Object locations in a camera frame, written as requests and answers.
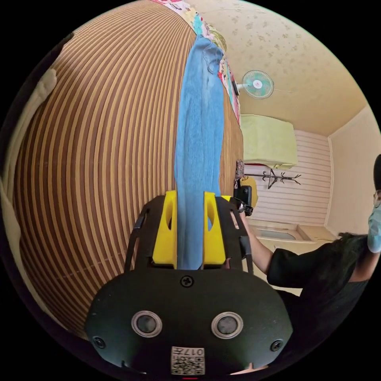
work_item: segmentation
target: qr code sticker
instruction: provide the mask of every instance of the qr code sticker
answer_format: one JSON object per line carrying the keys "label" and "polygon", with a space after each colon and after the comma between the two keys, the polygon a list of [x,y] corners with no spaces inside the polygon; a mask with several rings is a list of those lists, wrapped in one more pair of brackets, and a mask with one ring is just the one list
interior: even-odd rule
{"label": "qr code sticker", "polygon": [[181,376],[205,374],[204,348],[173,346],[171,351],[171,373]]}

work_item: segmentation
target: person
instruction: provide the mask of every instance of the person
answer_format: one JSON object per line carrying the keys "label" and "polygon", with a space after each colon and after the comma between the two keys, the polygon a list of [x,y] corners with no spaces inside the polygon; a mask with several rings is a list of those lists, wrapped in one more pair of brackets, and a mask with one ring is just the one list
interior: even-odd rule
{"label": "person", "polygon": [[[281,370],[300,360],[327,339],[356,305],[381,252],[380,174],[381,155],[374,169],[378,190],[368,220],[368,234],[341,233],[339,239],[312,252],[298,255],[281,248],[272,252],[251,232],[244,213],[240,214],[249,235],[253,262],[266,274],[268,283],[302,289],[300,296],[277,290],[288,311],[293,333],[269,368]],[[255,370],[251,367],[242,373]]]}

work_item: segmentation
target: black hair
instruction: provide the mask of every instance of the black hair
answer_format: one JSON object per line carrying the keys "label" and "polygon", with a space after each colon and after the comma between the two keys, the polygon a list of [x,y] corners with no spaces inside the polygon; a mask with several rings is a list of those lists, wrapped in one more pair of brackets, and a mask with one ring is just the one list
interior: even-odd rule
{"label": "black hair", "polygon": [[322,299],[327,300],[343,289],[367,247],[366,234],[340,233],[337,240],[327,244],[327,251],[311,279],[314,288],[320,289]]}
{"label": "black hair", "polygon": [[373,181],[375,190],[381,189],[381,154],[377,156],[373,167]]}

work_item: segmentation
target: blue towel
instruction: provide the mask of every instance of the blue towel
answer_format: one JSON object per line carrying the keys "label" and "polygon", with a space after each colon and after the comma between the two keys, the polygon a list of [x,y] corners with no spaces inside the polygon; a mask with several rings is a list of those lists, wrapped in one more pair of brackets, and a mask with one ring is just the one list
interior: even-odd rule
{"label": "blue towel", "polygon": [[223,92],[217,73],[222,50],[198,35],[189,52],[180,94],[175,150],[177,268],[202,264],[204,192],[220,195]]}

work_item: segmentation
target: floral wallpaper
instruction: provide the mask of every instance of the floral wallpaper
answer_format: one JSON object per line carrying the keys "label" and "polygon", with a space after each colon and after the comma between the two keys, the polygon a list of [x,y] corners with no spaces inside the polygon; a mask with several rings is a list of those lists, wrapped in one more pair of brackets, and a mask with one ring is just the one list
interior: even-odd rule
{"label": "floral wallpaper", "polygon": [[271,97],[241,91],[242,114],[291,122],[296,129],[328,136],[367,104],[343,64],[319,40],[285,17],[239,0],[187,0],[222,34],[237,83],[262,70],[275,83]]}

